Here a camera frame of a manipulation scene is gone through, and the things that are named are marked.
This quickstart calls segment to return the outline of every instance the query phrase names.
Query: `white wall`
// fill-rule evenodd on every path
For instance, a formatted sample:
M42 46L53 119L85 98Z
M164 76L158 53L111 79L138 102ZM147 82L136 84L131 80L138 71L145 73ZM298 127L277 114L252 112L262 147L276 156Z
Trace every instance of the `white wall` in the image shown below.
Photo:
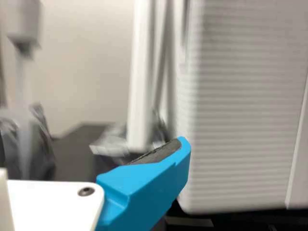
M133 0L41 0L41 50L26 63L32 101L52 134L82 121L127 117ZM14 52L2 34L4 74L14 101Z

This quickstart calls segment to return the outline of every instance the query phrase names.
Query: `white vertical bar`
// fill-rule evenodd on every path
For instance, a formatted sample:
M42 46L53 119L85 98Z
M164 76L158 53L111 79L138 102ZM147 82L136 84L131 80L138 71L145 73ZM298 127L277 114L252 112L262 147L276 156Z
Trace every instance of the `white vertical bar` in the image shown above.
M8 194L7 174L0 168L0 230L14 231L11 204Z
M308 206L308 76L298 123L293 161L285 204L287 208Z
M155 0L135 0L127 141L133 152L147 150L152 133Z

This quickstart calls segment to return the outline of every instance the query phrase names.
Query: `white pole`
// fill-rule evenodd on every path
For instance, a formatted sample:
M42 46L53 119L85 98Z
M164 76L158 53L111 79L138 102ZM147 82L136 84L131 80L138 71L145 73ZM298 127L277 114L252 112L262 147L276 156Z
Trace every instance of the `white pole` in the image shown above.
M152 134L155 0L135 0L127 141L132 152L147 151Z
M0 205L0 230L14 231L14 223L7 185L7 173L4 168L0 168Z

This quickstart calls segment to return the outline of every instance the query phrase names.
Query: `white ribbed box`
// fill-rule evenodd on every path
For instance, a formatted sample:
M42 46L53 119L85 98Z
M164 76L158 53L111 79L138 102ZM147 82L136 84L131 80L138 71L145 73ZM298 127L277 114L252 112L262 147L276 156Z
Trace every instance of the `white ribbed box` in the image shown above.
M190 1L176 113L192 145L185 212L308 205L307 9Z

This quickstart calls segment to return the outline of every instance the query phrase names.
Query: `black rubber pad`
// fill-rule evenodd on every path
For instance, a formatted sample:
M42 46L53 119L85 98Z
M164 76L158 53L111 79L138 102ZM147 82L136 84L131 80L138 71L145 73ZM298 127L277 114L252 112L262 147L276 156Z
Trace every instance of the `black rubber pad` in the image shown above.
M156 148L137 159L129 162L127 165L138 165L146 163L157 163L173 154L175 151L181 148L181 142L178 139L172 139L165 145Z

